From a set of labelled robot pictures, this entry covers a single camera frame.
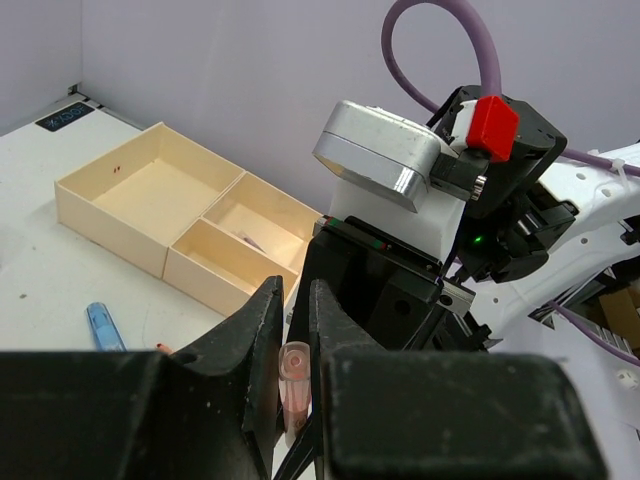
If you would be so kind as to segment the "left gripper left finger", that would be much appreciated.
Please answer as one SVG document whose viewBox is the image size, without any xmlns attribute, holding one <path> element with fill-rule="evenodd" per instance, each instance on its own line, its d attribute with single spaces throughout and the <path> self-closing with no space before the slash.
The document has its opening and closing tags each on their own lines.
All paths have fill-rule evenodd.
<svg viewBox="0 0 640 480">
<path fill-rule="evenodd" d="M 1 357 L 5 479 L 267 479 L 283 280 L 178 352 Z"/>
</svg>

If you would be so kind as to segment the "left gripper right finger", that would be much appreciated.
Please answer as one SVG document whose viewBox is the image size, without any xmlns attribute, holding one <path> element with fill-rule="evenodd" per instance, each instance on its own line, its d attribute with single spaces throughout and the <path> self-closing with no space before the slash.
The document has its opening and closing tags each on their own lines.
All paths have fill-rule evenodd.
<svg viewBox="0 0 640 480">
<path fill-rule="evenodd" d="M 309 294 L 319 479 L 604 479 L 568 376 L 528 354 L 389 351 Z"/>
</svg>

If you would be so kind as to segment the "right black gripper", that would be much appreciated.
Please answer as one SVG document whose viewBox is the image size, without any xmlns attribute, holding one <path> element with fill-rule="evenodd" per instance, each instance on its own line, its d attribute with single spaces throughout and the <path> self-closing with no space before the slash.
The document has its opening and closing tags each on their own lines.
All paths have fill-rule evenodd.
<svg viewBox="0 0 640 480">
<path fill-rule="evenodd" d="M 527 102 L 503 100 L 519 117 L 511 157 L 488 167 L 482 193 L 467 204 L 457 235 L 456 255 L 477 282 L 509 282 L 535 272 L 575 222 L 575 205 L 555 199 L 539 182 L 564 151 L 566 137 Z"/>
</svg>

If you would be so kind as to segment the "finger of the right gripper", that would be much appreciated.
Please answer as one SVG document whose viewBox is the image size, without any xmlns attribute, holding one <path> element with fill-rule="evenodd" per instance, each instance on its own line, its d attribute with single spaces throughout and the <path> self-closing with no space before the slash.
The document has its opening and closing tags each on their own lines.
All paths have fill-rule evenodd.
<svg viewBox="0 0 640 480">
<path fill-rule="evenodd" d="M 365 222 L 321 218 L 304 260 L 289 336 L 309 343 L 309 294 L 327 283 L 343 311 L 389 351 L 471 352 L 475 322 L 451 301 L 460 286 L 443 278 L 440 261 Z M 312 413 L 289 451 L 289 475 L 314 467 Z"/>
</svg>

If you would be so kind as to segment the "small orange eraser piece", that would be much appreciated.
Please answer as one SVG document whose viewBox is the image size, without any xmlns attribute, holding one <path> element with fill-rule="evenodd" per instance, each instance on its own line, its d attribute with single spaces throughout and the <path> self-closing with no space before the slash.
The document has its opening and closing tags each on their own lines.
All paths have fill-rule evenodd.
<svg viewBox="0 0 640 480">
<path fill-rule="evenodd" d="M 279 351 L 279 392 L 284 429 L 294 439 L 305 425 L 311 402 L 311 355 L 304 342 L 288 342 Z"/>
</svg>

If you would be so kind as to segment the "purple highlighter pen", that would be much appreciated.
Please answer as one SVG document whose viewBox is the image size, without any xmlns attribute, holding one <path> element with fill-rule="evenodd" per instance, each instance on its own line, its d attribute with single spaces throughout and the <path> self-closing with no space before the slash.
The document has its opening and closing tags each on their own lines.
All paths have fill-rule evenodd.
<svg viewBox="0 0 640 480">
<path fill-rule="evenodd" d="M 243 240 L 245 243 L 247 243 L 248 245 L 252 246 L 253 248 L 255 248 L 256 250 L 265 253 L 265 250 L 252 238 L 250 238 L 246 233 L 244 232 L 238 232 L 237 236 Z"/>
</svg>

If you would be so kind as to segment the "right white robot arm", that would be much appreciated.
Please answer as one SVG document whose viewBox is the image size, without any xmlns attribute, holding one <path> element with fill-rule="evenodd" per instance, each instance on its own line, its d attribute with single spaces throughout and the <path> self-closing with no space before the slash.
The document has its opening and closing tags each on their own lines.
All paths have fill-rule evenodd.
<svg viewBox="0 0 640 480">
<path fill-rule="evenodd" d="M 560 163 L 523 101 L 457 89 L 420 125 L 336 104 L 314 156 L 338 178 L 289 336 L 311 346 L 296 479 L 603 479 L 568 378 L 487 340 L 639 253 L 639 184 Z"/>
</svg>

